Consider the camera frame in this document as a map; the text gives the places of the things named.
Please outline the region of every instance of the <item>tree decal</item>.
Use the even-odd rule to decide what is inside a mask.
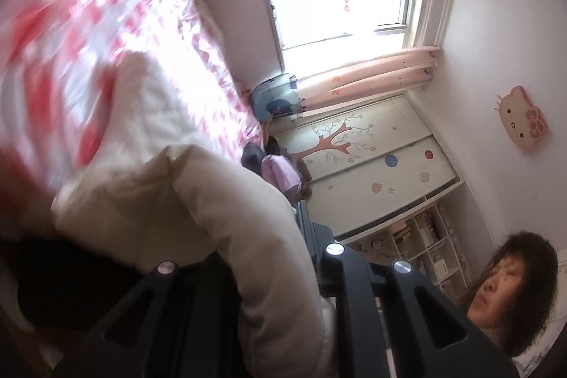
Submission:
[[[329,151],[325,158],[325,161],[333,161],[335,164],[338,161],[338,157],[334,151],[340,151],[343,154],[349,156],[348,161],[352,163],[354,159],[360,158],[359,154],[352,154],[349,148],[356,148],[358,151],[365,149],[368,151],[376,151],[374,146],[367,147],[366,143],[356,143],[355,141],[349,140],[351,134],[362,135],[366,133],[370,137],[374,138],[377,136],[372,133],[370,129],[373,128],[373,124],[369,124],[368,127],[355,127],[351,125],[351,119],[362,119],[362,114],[353,114],[341,123],[341,119],[335,119],[332,123],[323,124],[322,126],[313,125],[311,129],[319,136],[319,142],[316,146],[306,149],[298,153],[293,153],[293,156],[297,159],[303,159],[318,151]]]

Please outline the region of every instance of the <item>hello kitty face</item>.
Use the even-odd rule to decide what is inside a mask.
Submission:
[[[540,109],[531,103],[521,85],[514,87],[500,100],[494,109],[500,114],[508,136],[521,149],[533,149],[547,131],[547,123]]]

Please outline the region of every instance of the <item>woman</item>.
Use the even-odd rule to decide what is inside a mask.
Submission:
[[[510,357],[545,326],[557,290],[557,253],[541,236],[512,235],[464,296],[467,317]]]

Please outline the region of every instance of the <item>dark curly hair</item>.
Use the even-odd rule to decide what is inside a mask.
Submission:
[[[490,270],[505,256],[524,262],[526,272],[514,303],[505,312],[498,346],[510,357],[516,357],[532,345],[545,327],[557,291],[557,253],[542,236],[521,231],[508,238],[484,268],[480,278],[463,296],[460,306],[466,313],[478,289],[488,279]]]

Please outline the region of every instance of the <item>curtain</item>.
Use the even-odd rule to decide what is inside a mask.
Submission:
[[[257,86],[250,102],[256,118],[274,118],[339,105],[388,91],[425,85],[438,47],[415,47],[368,62],[297,79],[281,74]]]

